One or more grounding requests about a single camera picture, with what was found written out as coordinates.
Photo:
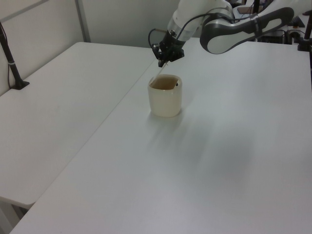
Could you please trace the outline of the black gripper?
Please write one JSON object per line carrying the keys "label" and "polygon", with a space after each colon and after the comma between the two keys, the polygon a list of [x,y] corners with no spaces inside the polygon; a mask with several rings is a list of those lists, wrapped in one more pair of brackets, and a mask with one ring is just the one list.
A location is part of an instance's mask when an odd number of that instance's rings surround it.
{"label": "black gripper", "polygon": [[159,44],[152,44],[152,51],[158,60],[158,66],[162,68],[168,62],[174,62],[184,57],[183,46],[185,43],[185,41],[177,40],[167,31]]}

